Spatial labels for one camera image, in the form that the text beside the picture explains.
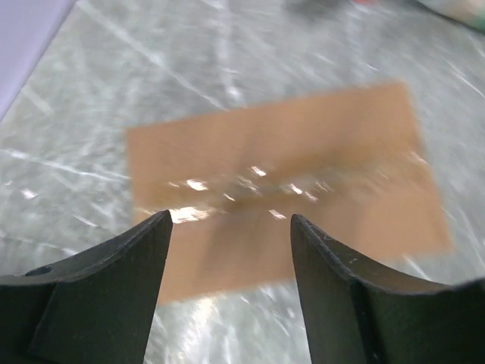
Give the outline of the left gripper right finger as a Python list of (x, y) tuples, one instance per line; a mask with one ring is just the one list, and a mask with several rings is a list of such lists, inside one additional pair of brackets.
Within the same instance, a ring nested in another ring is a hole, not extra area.
[(370, 259), (301, 215), (291, 220), (313, 363), (482, 363), (484, 281), (439, 284)]

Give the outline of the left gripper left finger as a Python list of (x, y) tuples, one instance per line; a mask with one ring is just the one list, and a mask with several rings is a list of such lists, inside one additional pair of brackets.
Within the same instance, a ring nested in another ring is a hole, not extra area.
[(173, 223), (167, 211), (76, 255), (1, 278), (3, 363), (141, 363)]

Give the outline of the brown cardboard express box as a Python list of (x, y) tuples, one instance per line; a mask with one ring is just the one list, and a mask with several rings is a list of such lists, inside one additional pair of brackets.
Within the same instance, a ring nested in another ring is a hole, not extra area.
[(159, 303), (293, 278), (303, 215), (381, 262), (452, 248), (408, 87), (340, 89), (126, 133), (133, 218), (174, 229)]

